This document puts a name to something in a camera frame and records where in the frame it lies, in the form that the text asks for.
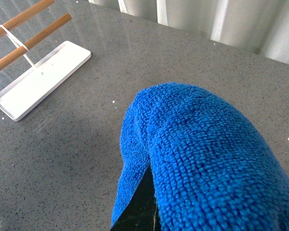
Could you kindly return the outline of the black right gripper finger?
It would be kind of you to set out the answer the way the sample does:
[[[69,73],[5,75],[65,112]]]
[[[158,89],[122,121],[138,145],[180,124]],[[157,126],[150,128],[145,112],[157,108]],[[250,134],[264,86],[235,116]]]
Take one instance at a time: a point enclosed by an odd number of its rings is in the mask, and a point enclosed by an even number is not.
[[[161,231],[151,166],[148,166],[130,203],[112,231]]]

